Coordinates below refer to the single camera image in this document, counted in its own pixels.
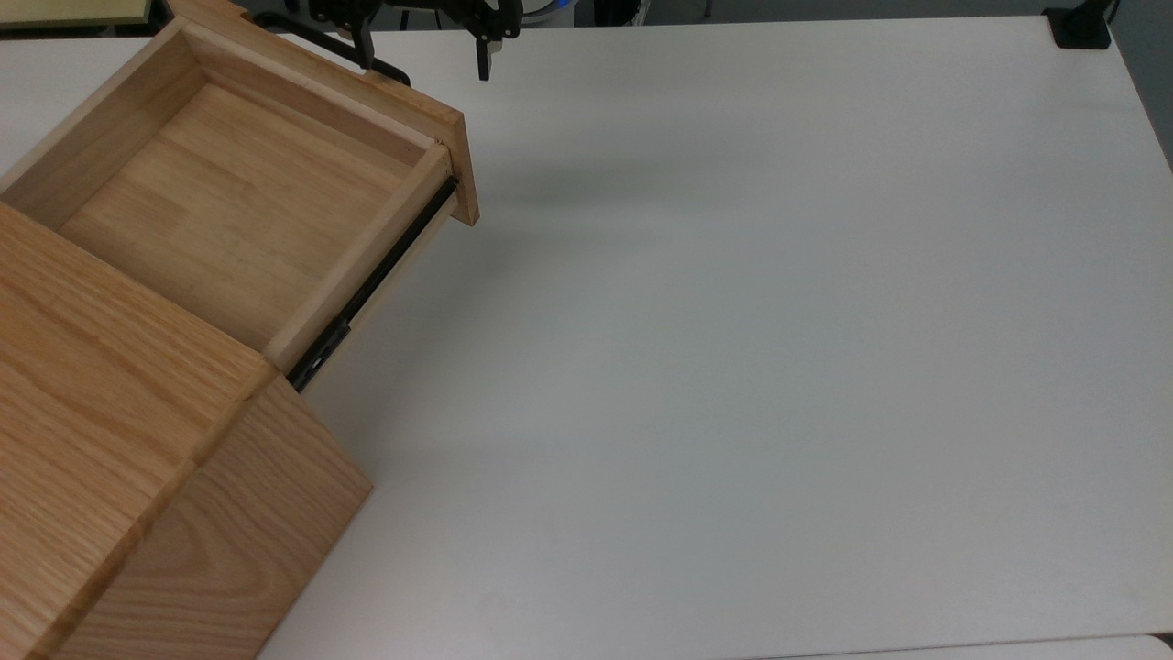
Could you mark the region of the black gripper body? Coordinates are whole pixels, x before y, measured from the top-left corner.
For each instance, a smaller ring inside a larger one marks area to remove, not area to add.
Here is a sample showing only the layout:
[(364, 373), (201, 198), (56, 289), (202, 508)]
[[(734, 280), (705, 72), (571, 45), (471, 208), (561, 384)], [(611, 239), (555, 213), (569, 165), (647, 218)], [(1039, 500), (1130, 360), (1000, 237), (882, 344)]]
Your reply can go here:
[(319, 22), (335, 25), (355, 35), (369, 30), (369, 23), (384, 6), (449, 18), (480, 42), (518, 38), (522, 27), (521, 1), (308, 1), (307, 12)]

